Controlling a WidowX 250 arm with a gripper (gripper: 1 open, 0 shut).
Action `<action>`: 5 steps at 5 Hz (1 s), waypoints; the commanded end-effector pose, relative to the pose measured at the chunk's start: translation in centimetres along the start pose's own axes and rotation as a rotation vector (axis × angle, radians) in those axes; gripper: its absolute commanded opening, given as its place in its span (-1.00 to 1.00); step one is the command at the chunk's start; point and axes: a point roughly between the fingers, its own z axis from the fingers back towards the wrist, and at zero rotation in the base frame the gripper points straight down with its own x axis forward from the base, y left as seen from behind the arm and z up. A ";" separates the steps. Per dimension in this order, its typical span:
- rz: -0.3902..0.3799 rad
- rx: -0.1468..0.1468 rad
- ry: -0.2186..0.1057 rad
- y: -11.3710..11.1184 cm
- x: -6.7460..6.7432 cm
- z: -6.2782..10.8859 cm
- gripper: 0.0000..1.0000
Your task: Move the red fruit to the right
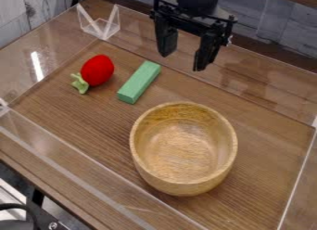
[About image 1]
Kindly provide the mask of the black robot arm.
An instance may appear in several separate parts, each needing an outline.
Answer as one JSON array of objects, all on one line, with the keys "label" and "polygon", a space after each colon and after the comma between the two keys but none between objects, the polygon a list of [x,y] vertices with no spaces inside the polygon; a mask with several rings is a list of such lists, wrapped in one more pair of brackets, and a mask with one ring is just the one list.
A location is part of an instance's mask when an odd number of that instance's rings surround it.
[{"label": "black robot arm", "polygon": [[237,17],[218,7],[219,0],[154,0],[150,19],[155,24],[158,52],[166,58],[177,50],[178,31],[201,38],[193,70],[214,62],[221,47],[229,46]]}]

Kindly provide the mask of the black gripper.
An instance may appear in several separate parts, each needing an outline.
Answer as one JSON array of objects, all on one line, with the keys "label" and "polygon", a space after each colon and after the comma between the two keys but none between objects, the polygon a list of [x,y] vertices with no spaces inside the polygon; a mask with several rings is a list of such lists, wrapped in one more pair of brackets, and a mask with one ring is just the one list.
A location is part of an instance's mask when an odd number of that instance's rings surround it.
[{"label": "black gripper", "polygon": [[194,71],[205,70],[221,45],[230,44],[233,26],[238,22],[218,3],[219,0],[154,0],[150,18],[155,23],[158,52],[164,58],[175,52],[178,30],[203,35],[194,54]]}]

